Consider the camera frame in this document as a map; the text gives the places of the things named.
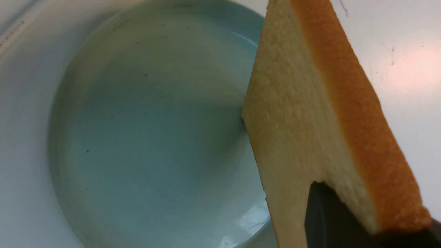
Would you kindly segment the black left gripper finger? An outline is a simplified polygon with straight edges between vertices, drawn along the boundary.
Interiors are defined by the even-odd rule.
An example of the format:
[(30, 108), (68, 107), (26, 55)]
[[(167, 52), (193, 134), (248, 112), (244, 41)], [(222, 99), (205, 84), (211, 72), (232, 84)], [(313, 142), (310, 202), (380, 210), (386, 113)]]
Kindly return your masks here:
[(304, 221), (309, 248), (439, 248), (440, 222), (413, 233), (371, 235), (325, 183), (310, 186)]

